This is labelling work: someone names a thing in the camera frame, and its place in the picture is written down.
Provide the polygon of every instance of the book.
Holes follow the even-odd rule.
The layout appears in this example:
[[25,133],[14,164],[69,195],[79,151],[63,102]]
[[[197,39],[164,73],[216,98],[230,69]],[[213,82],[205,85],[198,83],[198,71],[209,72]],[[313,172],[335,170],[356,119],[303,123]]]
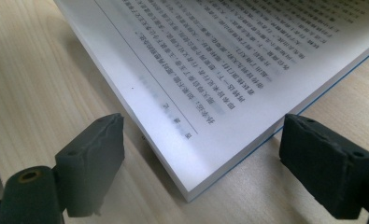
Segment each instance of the book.
[[187,201],[369,55],[369,0],[55,2]]

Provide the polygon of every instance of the white page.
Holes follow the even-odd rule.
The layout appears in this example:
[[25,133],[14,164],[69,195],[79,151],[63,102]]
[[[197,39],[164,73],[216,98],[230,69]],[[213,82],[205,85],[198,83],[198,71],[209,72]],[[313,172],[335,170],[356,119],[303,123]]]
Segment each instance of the white page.
[[57,4],[187,200],[369,49],[369,1]]

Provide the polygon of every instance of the wooden surface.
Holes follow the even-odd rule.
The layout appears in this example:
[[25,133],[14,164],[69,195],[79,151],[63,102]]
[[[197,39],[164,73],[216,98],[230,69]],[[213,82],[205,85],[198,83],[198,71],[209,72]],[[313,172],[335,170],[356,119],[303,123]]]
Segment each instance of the wooden surface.
[[[101,217],[66,223],[365,223],[337,221],[278,158],[274,137],[186,203],[51,0],[0,0],[0,175],[54,166],[95,119],[125,117],[126,159]],[[305,116],[369,150],[369,59]]]

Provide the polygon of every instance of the light wood tabletop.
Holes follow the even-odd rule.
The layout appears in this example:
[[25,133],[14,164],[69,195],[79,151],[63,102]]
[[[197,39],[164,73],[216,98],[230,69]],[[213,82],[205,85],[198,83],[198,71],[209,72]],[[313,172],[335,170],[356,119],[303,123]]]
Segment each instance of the light wood tabletop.
[[[126,157],[102,215],[66,223],[365,223],[335,220],[285,168],[279,134],[186,203],[52,0],[0,0],[0,176],[55,165],[95,119],[125,117]],[[310,106],[369,150],[369,58]]]

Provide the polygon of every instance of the open book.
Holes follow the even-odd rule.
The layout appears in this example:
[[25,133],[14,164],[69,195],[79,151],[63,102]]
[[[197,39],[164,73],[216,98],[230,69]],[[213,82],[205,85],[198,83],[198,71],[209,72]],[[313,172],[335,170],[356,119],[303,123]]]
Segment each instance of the open book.
[[369,55],[369,0],[56,3],[188,201]]

